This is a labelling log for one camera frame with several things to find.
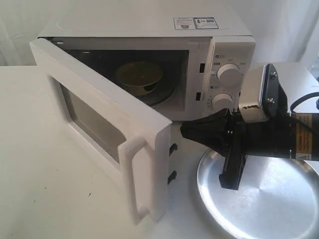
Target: label sticker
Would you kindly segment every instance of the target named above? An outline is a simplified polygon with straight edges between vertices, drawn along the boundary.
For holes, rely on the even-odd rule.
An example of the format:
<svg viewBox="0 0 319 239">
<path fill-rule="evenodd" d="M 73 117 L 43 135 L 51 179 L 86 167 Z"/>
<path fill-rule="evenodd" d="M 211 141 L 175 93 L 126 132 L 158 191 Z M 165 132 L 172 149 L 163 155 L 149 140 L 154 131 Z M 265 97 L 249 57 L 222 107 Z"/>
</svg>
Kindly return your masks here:
<svg viewBox="0 0 319 239">
<path fill-rule="evenodd" d="M 218 29 L 218 25 L 213 17 L 194 17 L 197 29 Z"/>
<path fill-rule="evenodd" d="M 196 30 L 193 17 L 175 17 L 175 30 Z"/>
<path fill-rule="evenodd" d="M 312 127 L 312 114 L 295 114 L 294 117 Z M 296 127 L 296 159 L 311 160 L 313 135 L 300 124 Z"/>
</svg>

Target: microwave door handle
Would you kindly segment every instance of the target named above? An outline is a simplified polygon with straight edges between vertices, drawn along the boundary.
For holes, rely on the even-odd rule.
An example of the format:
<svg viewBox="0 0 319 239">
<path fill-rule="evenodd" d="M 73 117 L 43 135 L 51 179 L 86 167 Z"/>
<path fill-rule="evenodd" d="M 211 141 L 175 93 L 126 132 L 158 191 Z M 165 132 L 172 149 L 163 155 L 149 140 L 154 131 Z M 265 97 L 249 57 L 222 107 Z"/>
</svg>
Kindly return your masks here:
<svg viewBox="0 0 319 239">
<path fill-rule="evenodd" d="M 133 158 L 145 146 L 145 139 L 138 135 L 125 141 L 118 147 L 124 190 L 129 205 L 130 217 L 132 218 L 134 225 L 140 223 L 140 221 L 149 213 L 146 207 L 138 209 L 133 177 Z"/>
</svg>

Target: silver tray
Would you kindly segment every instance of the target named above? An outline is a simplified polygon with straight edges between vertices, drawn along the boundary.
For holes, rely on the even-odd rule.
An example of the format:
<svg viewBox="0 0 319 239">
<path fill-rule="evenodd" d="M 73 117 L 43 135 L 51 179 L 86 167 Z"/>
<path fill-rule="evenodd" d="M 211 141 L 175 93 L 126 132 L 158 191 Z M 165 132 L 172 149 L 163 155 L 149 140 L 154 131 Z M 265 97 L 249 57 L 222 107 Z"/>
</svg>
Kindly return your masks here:
<svg viewBox="0 0 319 239">
<path fill-rule="evenodd" d="M 319 176 L 306 162 L 248 157 L 238 191 L 221 188 L 224 158 L 207 151 L 197 186 L 209 215 L 237 239 L 319 239 Z"/>
</svg>

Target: open microwave door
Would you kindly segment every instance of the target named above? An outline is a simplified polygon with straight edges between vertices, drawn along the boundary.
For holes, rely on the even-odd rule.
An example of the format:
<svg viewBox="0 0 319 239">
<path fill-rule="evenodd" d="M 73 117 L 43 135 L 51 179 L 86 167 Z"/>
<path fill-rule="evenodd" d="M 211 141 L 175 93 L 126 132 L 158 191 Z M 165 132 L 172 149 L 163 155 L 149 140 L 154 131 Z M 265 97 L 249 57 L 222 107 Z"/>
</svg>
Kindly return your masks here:
<svg viewBox="0 0 319 239">
<path fill-rule="evenodd" d="M 30 46 L 71 135 L 124 187 L 133 222 L 147 214 L 157 221 L 166 210 L 171 121 L 50 41 Z"/>
</svg>

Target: microwave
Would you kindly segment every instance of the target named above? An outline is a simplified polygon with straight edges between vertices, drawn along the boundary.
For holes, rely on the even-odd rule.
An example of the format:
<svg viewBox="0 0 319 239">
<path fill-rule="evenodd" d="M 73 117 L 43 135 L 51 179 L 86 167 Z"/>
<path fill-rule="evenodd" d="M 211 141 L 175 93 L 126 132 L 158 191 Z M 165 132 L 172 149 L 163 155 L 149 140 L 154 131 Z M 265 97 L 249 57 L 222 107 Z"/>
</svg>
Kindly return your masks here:
<svg viewBox="0 0 319 239">
<path fill-rule="evenodd" d="M 30 46 L 66 131 L 138 224 L 166 212 L 172 120 L 237 108 L 255 41 L 222 0 L 77 0 Z"/>
</svg>

